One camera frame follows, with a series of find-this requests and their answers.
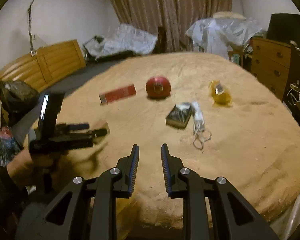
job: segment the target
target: metal screw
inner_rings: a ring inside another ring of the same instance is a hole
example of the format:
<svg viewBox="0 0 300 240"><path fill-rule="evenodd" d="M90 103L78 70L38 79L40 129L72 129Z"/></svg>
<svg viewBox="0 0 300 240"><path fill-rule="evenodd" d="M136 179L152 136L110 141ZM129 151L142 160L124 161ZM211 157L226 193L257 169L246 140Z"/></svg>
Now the metal screw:
<svg viewBox="0 0 300 240"><path fill-rule="evenodd" d="M75 177L73 179L73 183L75 183L75 184L80 184L81 182L82 182L82 178L81 177Z"/></svg>
<svg viewBox="0 0 300 240"><path fill-rule="evenodd" d="M219 177L219 178L217 178L217 182L219 184L225 184L227 182L227 180L224 177Z"/></svg>
<svg viewBox="0 0 300 240"><path fill-rule="evenodd" d="M182 169L180 170L180 172L181 172L183 175L187 175L187 174L190 173L190 170L189 170L188 168L182 168Z"/></svg>
<svg viewBox="0 0 300 240"><path fill-rule="evenodd" d="M119 172L120 172L120 170L118 168L112 168L110 170L110 173L113 174L113 175L118 174Z"/></svg>

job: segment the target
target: red ball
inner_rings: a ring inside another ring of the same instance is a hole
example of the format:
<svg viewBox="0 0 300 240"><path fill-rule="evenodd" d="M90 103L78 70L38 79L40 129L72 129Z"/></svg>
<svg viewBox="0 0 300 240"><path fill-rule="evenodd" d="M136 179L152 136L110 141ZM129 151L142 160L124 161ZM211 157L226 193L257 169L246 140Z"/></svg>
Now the red ball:
<svg viewBox="0 0 300 240"><path fill-rule="evenodd" d="M165 77L152 77L147 81L146 91L150 98L166 98L170 95L171 85Z"/></svg>

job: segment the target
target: dresser drawer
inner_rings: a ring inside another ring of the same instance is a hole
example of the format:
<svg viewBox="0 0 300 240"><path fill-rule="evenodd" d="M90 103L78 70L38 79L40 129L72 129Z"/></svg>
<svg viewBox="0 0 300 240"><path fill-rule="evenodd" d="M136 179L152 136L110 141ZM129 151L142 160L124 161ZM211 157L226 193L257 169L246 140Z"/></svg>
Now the dresser drawer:
<svg viewBox="0 0 300 240"><path fill-rule="evenodd" d="M272 93L274 93L277 98L282 100L285 86L274 82L272 77L262 71L260 68L251 68L251 73L258 79L260 83L264 84Z"/></svg>
<svg viewBox="0 0 300 240"><path fill-rule="evenodd" d="M257 69L268 74L269 78L271 78L273 80L273 83L277 84L277 86L281 86L283 87L283 89L285 88L289 75L288 68L274 62L267 57L261 55L253 55L251 72L256 72Z"/></svg>
<svg viewBox="0 0 300 240"><path fill-rule="evenodd" d="M263 55L289 68L291 47L265 39L253 39L253 56Z"/></svg>

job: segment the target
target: red box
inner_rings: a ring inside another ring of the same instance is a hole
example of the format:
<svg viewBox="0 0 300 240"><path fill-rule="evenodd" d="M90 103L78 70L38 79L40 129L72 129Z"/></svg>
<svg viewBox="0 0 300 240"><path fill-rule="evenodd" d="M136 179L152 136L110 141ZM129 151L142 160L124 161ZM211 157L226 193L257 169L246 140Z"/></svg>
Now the red box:
<svg viewBox="0 0 300 240"><path fill-rule="evenodd" d="M101 100L101 104L104 105L104 104L108 104L110 102L119 100L121 98L126 98L126 97L130 97L133 95L136 95L136 89L135 89L134 85L129 85L126 87L111 90L104 94L100 94L99 97Z"/></svg>

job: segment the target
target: yellow plastic bag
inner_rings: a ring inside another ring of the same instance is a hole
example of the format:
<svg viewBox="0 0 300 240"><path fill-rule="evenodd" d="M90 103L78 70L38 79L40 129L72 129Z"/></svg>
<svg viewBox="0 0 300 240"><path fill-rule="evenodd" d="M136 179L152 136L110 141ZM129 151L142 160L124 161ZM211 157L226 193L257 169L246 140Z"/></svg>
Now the yellow plastic bag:
<svg viewBox="0 0 300 240"><path fill-rule="evenodd" d="M215 104L218 104L219 106L231 106L232 98L230 92L228 88L221 85L219 80L213 80L209 84L209 88Z"/></svg>

